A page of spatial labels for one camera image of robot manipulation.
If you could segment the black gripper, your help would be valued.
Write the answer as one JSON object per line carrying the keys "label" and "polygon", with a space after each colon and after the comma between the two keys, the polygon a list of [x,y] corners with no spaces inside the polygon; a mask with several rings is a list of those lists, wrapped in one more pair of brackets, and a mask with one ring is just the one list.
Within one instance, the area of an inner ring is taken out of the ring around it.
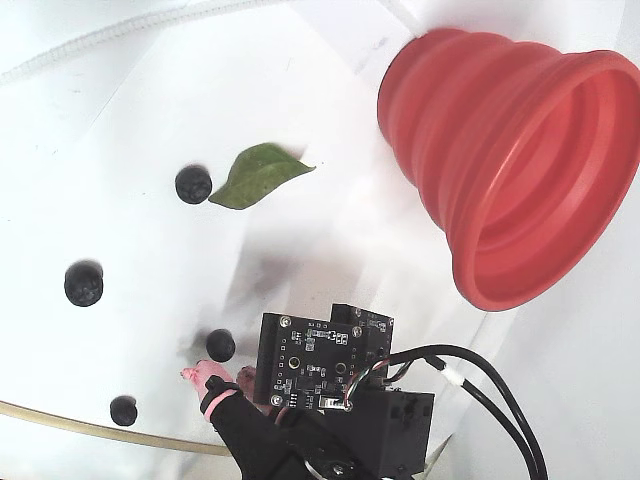
{"label": "black gripper", "polygon": [[[279,424],[286,410],[254,399],[256,368],[244,366],[237,384]],[[317,397],[319,405],[287,406],[287,427],[301,443],[318,479],[410,479],[424,470],[435,396],[365,389],[351,399]]]}

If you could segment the pink covered gripper finger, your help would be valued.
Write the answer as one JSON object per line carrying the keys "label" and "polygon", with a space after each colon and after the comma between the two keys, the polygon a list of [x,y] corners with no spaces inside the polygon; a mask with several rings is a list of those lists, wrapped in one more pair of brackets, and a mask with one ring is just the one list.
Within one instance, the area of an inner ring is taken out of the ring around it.
{"label": "pink covered gripper finger", "polygon": [[220,364],[201,360],[182,370],[204,419],[219,434],[244,479],[310,479],[304,458],[284,432],[246,397]]}

